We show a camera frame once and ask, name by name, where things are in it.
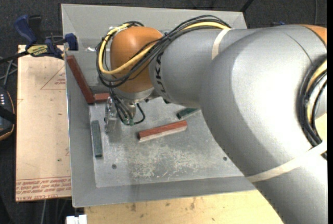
wooden block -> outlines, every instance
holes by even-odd
[[[75,56],[73,55],[67,56],[66,61],[70,69],[72,70],[72,73],[82,91],[85,100],[87,101],[88,104],[93,104],[95,102],[94,94],[90,89],[87,81],[85,80],[83,73],[80,69],[80,66],[77,60],[75,59]]]
[[[96,93],[94,95],[95,103],[105,102],[109,96],[110,96],[109,93]]]
[[[178,133],[186,129],[187,129],[187,122],[186,120],[182,120],[167,125],[159,126],[156,128],[152,128],[149,130],[140,131],[138,133],[138,138],[142,142],[173,133]]]

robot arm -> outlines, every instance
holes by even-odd
[[[144,59],[149,51],[142,54],[140,67],[149,66],[140,78],[129,76],[137,76],[132,91],[114,92],[128,104],[158,94],[171,103],[201,108],[217,143],[285,223],[327,223],[327,144],[309,134],[300,110],[313,82],[321,82],[320,90],[326,86],[326,29],[233,30],[219,25],[190,26],[188,32],[183,27],[176,38],[168,34],[155,52],[154,44],[147,43],[164,38],[162,33],[132,33],[134,27],[120,31],[111,45],[111,69],[119,67],[117,60],[124,64],[147,47],[152,46],[153,55]],[[124,50],[122,44],[134,49]],[[140,61],[131,63],[129,72]]]

red wooden block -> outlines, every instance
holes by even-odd
[[[140,141],[147,141],[150,139],[166,136],[173,133],[178,133],[187,129],[187,121],[182,120],[167,125],[159,126],[149,130],[140,131],[138,138]]]

wire bundle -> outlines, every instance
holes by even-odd
[[[327,86],[327,60],[321,61],[310,70],[300,93],[300,122],[304,127],[305,135],[313,147],[322,142],[316,128],[316,114],[320,97]]]
[[[213,15],[203,15],[196,18],[189,19],[187,21],[182,22],[176,28],[171,30],[170,32],[166,32],[160,39],[151,41],[145,44],[128,62],[124,63],[122,66],[118,67],[114,70],[109,70],[106,66],[106,45],[108,42],[114,37],[116,32],[121,31],[123,29],[130,28],[132,26],[143,26],[143,24],[137,21],[129,21],[126,22],[116,28],[111,29],[107,35],[102,38],[101,42],[96,46],[96,68],[99,75],[99,78],[103,85],[109,88],[110,97],[112,98],[118,116],[120,120],[125,125],[136,125],[145,120],[145,114],[141,109],[139,103],[135,103],[142,114],[142,119],[134,122],[133,116],[129,111],[128,107],[124,105],[124,103],[117,97],[114,93],[113,88],[119,87],[124,84],[126,81],[130,81],[135,79],[146,67],[150,64],[150,62],[165,48],[170,45],[175,39],[179,36],[199,29],[231,29],[231,27],[224,22],[223,20],[213,16]],[[133,66],[130,71],[122,77],[116,78],[115,74],[124,70],[125,68]]]

blue clamp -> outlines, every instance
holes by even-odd
[[[14,27],[22,37],[28,40],[29,44],[27,44],[25,47],[25,51],[28,54],[34,57],[50,56],[62,59],[63,51],[59,49],[56,44],[52,43],[51,39],[46,39],[44,43],[36,44],[37,38],[29,26],[28,15],[19,17],[15,21]],[[78,50],[78,42],[73,33],[66,34],[65,41],[68,43],[70,50]]]

